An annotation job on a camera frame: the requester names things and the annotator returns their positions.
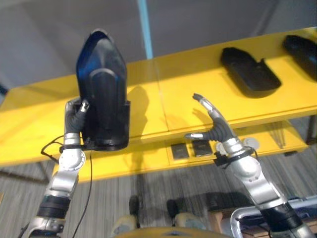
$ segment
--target robotic hand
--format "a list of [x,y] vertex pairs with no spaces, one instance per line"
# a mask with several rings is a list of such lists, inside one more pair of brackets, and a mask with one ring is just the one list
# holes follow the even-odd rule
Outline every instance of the robotic hand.
[[79,98],[66,104],[64,144],[63,152],[59,158],[58,171],[46,188],[36,217],[21,232],[20,238],[58,238],[58,234],[63,232],[65,216],[78,182],[78,173],[86,161],[86,156],[80,145],[79,133],[84,126],[89,103],[83,100],[76,112],[75,105],[78,104],[80,104]]
[[221,113],[206,98],[199,94],[194,94],[193,98],[207,109],[213,120],[213,128],[207,132],[189,133],[185,137],[215,140],[223,144],[227,156],[218,154],[216,165],[227,164],[231,167],[262,213],[270,227],[270,235],[273,238],[315,237],[289,205],[286,197],[265,178],[260,163],[251,156],[254,149],[243,145]]

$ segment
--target blue pole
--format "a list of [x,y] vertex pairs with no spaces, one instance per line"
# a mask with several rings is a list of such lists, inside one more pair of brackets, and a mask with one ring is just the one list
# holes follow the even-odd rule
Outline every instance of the blue pole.
[[153,49],[152,49],[150,22],[149,22],[148,7],[147,7],[146,0],[138,0],[138,8],[140,13],[140,21],[141,21],[141,28],[143,33],[145,54],[147,56],[147,59],[152,59]]

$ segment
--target yellow table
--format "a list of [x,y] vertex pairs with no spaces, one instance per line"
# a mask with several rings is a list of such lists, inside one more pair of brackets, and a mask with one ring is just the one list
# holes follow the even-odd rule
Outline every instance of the yellow table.
[[[177,161],[171,157],[170,145],[183,142],[184,133],[211,126],[208,114],[192,99],[194,92],[218,107],[233,128],[247,126],[237,133],[257,138],[259,154],[303,150],[305,143],[285,120],[316,113],[317,84],[283,50],[281,43],[288,34],[316,38],[314,28],[302,29],[129,63],[130,144],[121,151],[93,152],[94,178],[212,163],[213,156]],[[245,97],[220,64],[224,47],[246,50],[258,60],[266,58],[282,86],[264,98]],[[77,96],[75,75],[10,90],[0,106],[0,165],[45,160],[40,150],[63,133],[64,105]],[[283,149],[263,125],[281,120],[287,138]],[[186,143],[191,153],[191,144]],[[58,147],[48,152],[58,155]],[[80,172],[81,181],[90,176],[87,166]]]

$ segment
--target wire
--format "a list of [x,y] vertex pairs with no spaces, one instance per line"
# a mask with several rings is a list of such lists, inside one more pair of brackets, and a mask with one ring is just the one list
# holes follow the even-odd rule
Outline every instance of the wire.
[[83,214],[81,215],[81,218],[80,218],[80,220],[79,220],[79,222],[78,222],[78,224],[77,224],[77,227],[76,227],[76,229],[75,229],[75,231],[74,231],[74,234],[73,234],[72,238],[75,238],[75,235],[76,235],[76,233],[77,233],[77,231],[78,231],[78,228],[79,228],[79,226],[80,226],[80,223],[82,222],[82,220],[83,220],[83,218],[84,218],[84,216],[85,216],[85,214],[86,214],[87,207],[88,207],[88,203],[89,203],[89,199],[90,199],[90,194],[91,194],[91,187],[92,187],[92,185],[93,185],[93,162],[92,162],[92,160],[91,160],[91,151],[90,151],[90,156],[89,156],[89,158],[90,158],[90,185],[89,185],[88,197],[87,197],[87,201],[86,201],[86,205],[85,205]]
[[48,153],[46,153],[46,152],[45,152],[45,149],[46,149],[47,147],[49,147],[50,145],[54,144],[54,143],[59,144],[59,145],[63,145],[62,143],[56,141],[57,139],[60,139],[60,138],[62,138],[62,137],[64,137],[64,135],[60,135],[60,136],[56,137],[54,140],[52,140],[50,143],[46,144],[46,145],[41,149],[41,154],[42,154],[42,155],[45,155],[45,156],[49,157],[51,160],[53,160],[53,161],[54,161],[55,163],[57,163],[57,164],[58,164],[58,159],[55,158],[53,155],[49,155]]

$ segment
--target floor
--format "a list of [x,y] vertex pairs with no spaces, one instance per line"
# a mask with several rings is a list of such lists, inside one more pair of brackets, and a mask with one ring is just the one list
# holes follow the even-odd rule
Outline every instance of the floor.
[[[292,123],[305,136],[308,118],[294,119]],[[260,158],[266,175],[288,197],[317,194],[317,148],[310,146],[301,153],[288,157],[283,154]],[[46,171],[52,173],[53,164],[45,162]],[[35,164],[7,167],[3,170],[41,177]],[[0,205],[0,234],[15,238],[37,212],[45,186],[29,182],[0,178],[0,192],[4,192]],[[64,237],[72,236],[87,199],[89,183],[76,188]],[[107,237],[111,226],[120,216],[127,214],[128,200],[137,194],[141,198],[140,223],[147,226],[170,226],[165,203],[177,200],[183,211],[199,216],[208,225],[207,211],[250,204],[242,185],[230,170],[215,165],[189,167],[93,182],[91,200],[77,238]]]

